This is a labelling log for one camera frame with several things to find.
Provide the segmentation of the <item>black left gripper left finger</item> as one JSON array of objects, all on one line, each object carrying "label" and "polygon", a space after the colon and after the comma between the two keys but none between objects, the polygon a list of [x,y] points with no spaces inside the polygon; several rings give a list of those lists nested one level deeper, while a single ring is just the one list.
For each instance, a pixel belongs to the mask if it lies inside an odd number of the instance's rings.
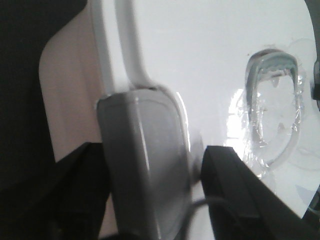
[{"label": "black left gripper left finger", "polygon": [[0,192],[0,237],[96,240],[109,195],[102,144],[86,142],[45,172]]}]

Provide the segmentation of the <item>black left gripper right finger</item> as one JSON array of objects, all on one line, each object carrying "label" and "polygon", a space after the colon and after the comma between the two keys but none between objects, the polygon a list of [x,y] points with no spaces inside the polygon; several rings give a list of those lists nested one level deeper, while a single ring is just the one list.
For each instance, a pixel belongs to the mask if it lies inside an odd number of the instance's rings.
[{"label": "black left gripper right finger", "polygon": [[318,240],[319,233],[268,189],[231,147],[207,146],[201,166],[206,199],[217,240]]}]

